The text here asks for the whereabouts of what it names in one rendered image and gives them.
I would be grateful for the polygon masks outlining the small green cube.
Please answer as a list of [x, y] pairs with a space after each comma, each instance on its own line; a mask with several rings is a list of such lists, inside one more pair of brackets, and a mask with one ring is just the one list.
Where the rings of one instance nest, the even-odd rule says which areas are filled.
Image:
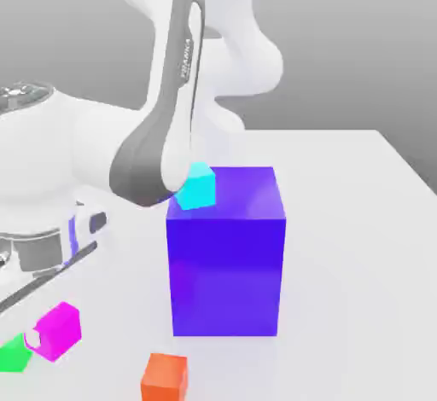
[[0, 373], [22, 373], [32, 358], [23, 333], [0, 346]]

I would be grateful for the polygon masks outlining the small magenta cube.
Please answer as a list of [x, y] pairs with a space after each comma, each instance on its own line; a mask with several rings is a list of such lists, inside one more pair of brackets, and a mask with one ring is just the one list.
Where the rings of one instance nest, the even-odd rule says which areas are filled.
[[33, 328], [40, 333], [41, 346], [26, 347], [52, 363], [82, 339], [79, 310], [65, 301], [39, 318]]

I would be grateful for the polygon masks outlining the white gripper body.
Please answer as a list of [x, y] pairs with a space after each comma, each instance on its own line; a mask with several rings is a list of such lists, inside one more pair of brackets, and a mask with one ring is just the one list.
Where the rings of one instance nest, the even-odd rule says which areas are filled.
[[97, 248], [97, 241], [92, 241], [81, 248], [66, 263], [47, 270], [22, 272], [19, 270], [18, 252], [14, 249], [13, 242], [0, 240], [0, 321], [4, 319], [4, 315], [10, 308]]

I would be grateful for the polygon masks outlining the small cyan cube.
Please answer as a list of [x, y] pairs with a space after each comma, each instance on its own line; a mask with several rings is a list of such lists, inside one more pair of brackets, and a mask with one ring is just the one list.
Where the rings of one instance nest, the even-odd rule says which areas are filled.
[[193, 210], [216, 203], [216, 175], [205, 162], [195, 162], [184, 186], [174, 195], [183, 210]]

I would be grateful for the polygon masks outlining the large blue box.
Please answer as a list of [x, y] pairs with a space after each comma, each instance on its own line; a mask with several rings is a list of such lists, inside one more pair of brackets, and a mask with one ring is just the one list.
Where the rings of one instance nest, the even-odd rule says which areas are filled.
[[216, 202], [171, 200], [166, 243], [177, 337], [274, 337], [287, 218], [271, 166], [215, 166]]

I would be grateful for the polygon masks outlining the small orange cube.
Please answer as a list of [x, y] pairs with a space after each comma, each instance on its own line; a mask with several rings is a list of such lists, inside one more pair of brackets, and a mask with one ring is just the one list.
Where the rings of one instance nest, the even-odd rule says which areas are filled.
[[187, 387], [187, 357], [150, 354], [141, 379], [142, 401], [185, 401]]

